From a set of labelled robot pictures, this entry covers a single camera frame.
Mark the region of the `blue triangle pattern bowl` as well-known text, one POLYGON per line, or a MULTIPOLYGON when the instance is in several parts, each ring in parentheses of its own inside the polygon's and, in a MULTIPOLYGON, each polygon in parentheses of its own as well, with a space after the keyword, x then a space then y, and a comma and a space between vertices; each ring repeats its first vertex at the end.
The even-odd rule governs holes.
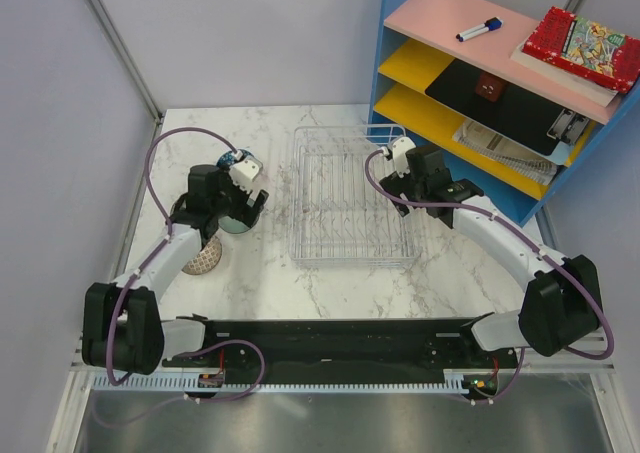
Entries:
POLYGON ((229 169, 232 165, 243 161, 251 155, 252 153, 246 149, 229 150, 219 157, 216 166, 221 169, 229 169))

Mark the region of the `white wire dish rack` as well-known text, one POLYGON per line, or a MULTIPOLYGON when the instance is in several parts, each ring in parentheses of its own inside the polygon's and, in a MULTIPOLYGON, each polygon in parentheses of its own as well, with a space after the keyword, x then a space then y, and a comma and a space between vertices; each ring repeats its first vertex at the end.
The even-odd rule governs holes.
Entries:
POLYGON ((297 266, 405 267, 419 257, 415 222, 365 175, 368 155, 404 135, 396 124, 294 130, 288 242, 297 266))

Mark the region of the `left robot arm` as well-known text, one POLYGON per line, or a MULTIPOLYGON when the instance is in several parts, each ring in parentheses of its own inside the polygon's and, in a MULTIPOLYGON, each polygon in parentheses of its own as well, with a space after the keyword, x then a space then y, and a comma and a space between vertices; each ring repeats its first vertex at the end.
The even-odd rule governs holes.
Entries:
POLYGON ((187 190, 146 258, 108 283, 92 284, 83 311, 85 364, 149 375, 164 359, 185 353, 198 366, 219 355, 219 342, 193 318, 164 321, 159 302, 183 268, 200 254, 225 221, 247 231, 269 197, 257 187, 262 165, 253 157, 231 166, 196 165, 187 190))

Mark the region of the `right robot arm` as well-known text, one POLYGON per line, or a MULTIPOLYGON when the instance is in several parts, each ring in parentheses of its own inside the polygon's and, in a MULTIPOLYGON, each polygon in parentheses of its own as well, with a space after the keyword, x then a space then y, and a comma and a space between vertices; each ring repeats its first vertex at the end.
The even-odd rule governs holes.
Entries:
POLYGON ((605 317, 595 264, 584 255, 570 258, 536 242, 512 222, 489 196, 467 179, 453 180, 439 149, 417 147, 407 138, 376 150, 393 172, 377 180, 373 159, 364 173, 371 186, 401 215, 423 209, 487 252, 521 287, 522 306, 489 313, 466 324, 458 354, 477 367, 494 351, 530 348, 544 357, 566 350, 590 360, 614 351, 614 334, 605 317))

